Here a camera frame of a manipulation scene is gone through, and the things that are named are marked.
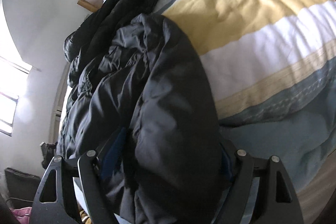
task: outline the sunlight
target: sunlight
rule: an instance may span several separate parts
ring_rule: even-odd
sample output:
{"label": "sunlight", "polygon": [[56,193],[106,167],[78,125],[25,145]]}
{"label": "sunlight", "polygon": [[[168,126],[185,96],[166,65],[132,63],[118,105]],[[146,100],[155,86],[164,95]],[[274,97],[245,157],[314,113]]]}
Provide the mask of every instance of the sunlight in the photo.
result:
{"label": "sunlight", "polygon": [[17,100],[26,91],[31,68],[16,49],[0,0],[0,130],[12,133]]}

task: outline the black jacket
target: black jacket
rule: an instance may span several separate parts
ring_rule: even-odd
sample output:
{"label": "black jacket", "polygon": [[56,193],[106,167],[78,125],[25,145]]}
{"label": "black jacket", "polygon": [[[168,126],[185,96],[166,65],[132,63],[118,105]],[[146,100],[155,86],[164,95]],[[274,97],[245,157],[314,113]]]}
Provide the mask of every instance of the black jacket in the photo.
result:
{"label": "black jacket", "polygon": [[57,152],[79,156],[126,127],[121,164],[102,182],[111,209],[131,223],[210,222],[220,193],[216,109],[175,23],[140,14],[129,24],[156,1],[107,0],[65,41],[73,91]]}

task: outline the screw head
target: screw head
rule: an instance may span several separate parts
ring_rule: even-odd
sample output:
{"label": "screw head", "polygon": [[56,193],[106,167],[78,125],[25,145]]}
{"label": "screw head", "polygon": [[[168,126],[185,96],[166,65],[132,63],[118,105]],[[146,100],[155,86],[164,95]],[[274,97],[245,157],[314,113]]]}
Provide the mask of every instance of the screw head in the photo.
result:
{"label": "screw head", "polygon": [[62,160],[62,156],[55,156],[54,162],[60,162]]}
{"label": "screw head", "polygon": [[86,155],[87,155],[88,157],[94,157],[94,156],[96,155],[96,151],[94,151],[94,150],[89,150],[89,151],[86,152]]}
{"label": "screw head", "polygon": [[237,151],[238,156],[245,157],[246,156],[246,151],[243,149],[239,149]]}
{"label": "screw head", "polygon": [[278,157],[278,156],[272,156],[271,157],[271,160],[273,161],[273,162],[279,162],[280,161],[280,158]]}

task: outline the bedsheet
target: bedsheet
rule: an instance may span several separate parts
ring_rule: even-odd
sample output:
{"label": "bedsheet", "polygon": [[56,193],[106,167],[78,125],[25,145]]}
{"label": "bedsheet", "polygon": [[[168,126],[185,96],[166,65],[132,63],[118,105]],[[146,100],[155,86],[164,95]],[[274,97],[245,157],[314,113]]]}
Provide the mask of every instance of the bedsheet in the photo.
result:
{"label": "bedsheet", "polygon": [[155,12],[199,54],[222,134],[279,155],[302,190],[336,148],[335,0],[159,0]]}

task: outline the black plastic mount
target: black plastic mount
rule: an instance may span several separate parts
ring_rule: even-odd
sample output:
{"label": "black plastic mount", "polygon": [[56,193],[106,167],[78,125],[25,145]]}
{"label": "black plastic mount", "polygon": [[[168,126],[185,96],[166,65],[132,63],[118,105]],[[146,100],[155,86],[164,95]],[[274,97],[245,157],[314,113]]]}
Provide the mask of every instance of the black plastic mount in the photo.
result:
{"label": "black plastic mount", "polygon": [[[232,155],[233,144],[222,140]],[[288,173],[277,156],[268,160],[234,152],[239,170],[229,193],[211,224],[239,224],[248,201],[252,180],[259,177],[257,199],[250,224],[303,224],[299,200]]]}
{"label": "black plastic mount", "polygon": [[[294,187],[278,157],[253,158],[244,150],[237,152],[228,140],[222,140],[221,145],[236,170],[232,171],[235,175],[229,193],[218,206],[211,224],[241,222],[254,177],[260,177],[260,180],[250,223],[303,224]],[[107,209],[107,200],[101,192],[99,165],[93,150],[78,159],[54,157],[37,190],[29,223],[81,223],[73,185],[73,177],[79,177],[92,223],[118,224],[113,212]]]}

